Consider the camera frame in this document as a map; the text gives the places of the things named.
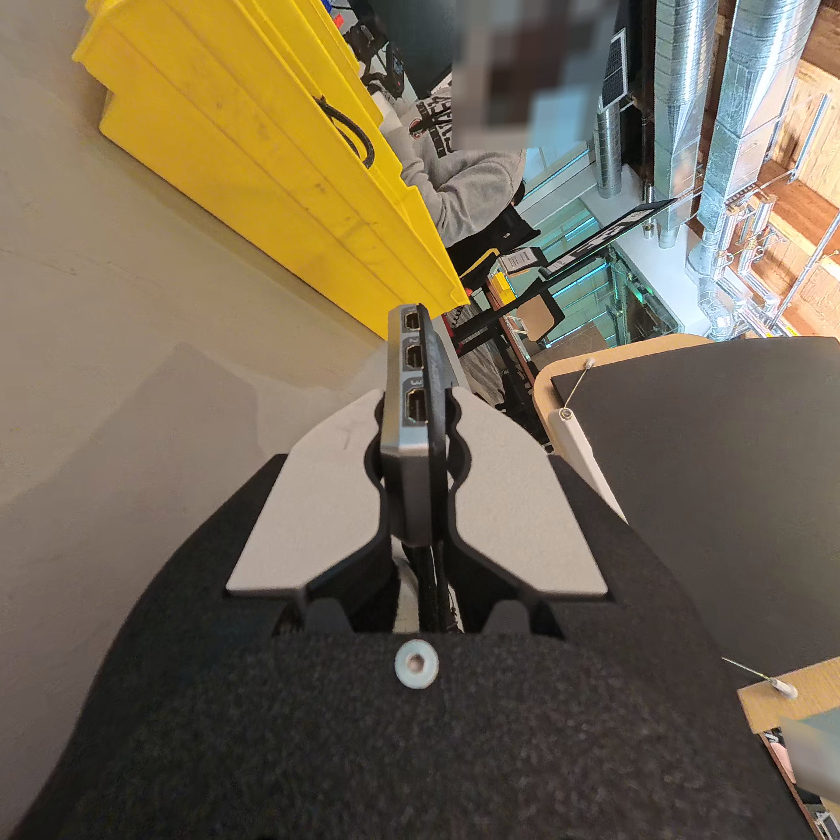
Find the silver ventilation duct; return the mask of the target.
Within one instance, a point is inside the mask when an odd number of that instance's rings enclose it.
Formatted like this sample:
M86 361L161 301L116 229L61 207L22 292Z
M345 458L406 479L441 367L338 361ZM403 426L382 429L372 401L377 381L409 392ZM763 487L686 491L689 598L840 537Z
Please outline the silver ventilation duct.
M690 215L715 40L718 1L657 1L654 56L654 177L658 245L676 245Z
M697 220L700 242L687 259L708 338L729 340L735 321L720 299L721 252L733 231L728 205L753 186L811 33L818 1L738 1L731 22L717 115Z

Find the cardboard box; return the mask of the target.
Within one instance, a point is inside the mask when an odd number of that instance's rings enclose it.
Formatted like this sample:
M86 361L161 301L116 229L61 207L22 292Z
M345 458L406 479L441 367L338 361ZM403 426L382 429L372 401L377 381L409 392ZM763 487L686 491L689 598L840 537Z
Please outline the cardboard box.
M541 371L552 362L571 359L579 355L588 358L595 352L607 349L609 345L601 331L594 322L588 322L553 342L546 349L532 354L531 362L538 371Z

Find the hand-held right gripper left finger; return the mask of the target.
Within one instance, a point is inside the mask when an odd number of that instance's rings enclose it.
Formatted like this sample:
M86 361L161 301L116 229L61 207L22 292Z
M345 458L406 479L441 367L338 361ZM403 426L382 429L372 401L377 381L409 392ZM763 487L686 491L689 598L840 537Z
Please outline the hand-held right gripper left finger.
M381 486L364 458L380 426L374 389L323 420L294 445L233 572L236 596L314 596L316 583L372 543Z

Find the white clip bar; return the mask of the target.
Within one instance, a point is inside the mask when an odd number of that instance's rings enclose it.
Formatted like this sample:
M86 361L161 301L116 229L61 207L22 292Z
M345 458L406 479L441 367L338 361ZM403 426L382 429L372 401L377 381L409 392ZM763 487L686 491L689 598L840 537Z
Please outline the white clip bar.
M615 514L626 522L624 512L596 462L592 446L574 413L570 408L563 407L553 415L553 429L562 457Z

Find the black and silver switch box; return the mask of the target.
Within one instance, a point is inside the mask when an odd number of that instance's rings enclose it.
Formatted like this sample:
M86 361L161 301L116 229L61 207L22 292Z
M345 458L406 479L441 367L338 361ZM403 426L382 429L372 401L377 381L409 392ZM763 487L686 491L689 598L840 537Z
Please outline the black and silver switch box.
M416 576L419 629L455 633L445 572L447 399L457 383L423 304L388 314L380 457L392 536Z

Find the black board wooden rim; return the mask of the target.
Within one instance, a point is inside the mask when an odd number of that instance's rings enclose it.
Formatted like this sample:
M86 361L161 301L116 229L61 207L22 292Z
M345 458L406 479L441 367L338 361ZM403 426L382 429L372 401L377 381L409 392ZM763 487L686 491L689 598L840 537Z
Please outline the black board wooden rim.
M626 520L722 654L798 689L741 690L754 732L838 708L837 338L677 333L554 361L533 401L569 401Z

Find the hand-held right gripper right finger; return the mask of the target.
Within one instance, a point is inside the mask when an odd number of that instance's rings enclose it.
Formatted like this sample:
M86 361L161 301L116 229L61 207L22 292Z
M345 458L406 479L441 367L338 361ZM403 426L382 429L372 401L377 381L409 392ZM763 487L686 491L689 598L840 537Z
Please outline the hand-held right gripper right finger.
M466 388L451 390L448 470L455 536L511 583L549 597L607 584L543 447Z

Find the small wooden board black frame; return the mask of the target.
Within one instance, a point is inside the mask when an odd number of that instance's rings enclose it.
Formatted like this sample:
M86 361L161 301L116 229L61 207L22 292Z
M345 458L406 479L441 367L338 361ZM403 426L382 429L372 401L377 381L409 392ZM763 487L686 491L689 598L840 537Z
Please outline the small wooden board black frame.
M511 329L538 343L546 338L565 319L565 314L552 292L545 290L539 296L520 302L518 308L506 316Z

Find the black printed tag strip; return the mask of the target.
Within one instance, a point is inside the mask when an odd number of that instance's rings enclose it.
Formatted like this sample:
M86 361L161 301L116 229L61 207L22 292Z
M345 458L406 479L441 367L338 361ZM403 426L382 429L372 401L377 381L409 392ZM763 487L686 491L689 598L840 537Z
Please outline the black printed tag strip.
M539 268L539 274L543 278L550 278L563 270L577 265L596 255L603 248L609 246L628 231L634 230L637 226L652 219L657 214L676 205L678 198L670 197L664 200L637 205L633 210L625 213L602 229L580 242L575 247L567 250L561 256L548 262L546 266Z

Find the yellow plastic bin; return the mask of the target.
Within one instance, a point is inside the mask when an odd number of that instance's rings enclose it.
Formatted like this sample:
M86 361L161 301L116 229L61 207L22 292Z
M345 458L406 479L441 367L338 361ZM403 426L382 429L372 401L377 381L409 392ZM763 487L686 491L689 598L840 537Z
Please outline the yellow plastic bin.
M310 1L86 2L100 131L366 328L467 303L329 13ZM314 101L370 137L368 171Z

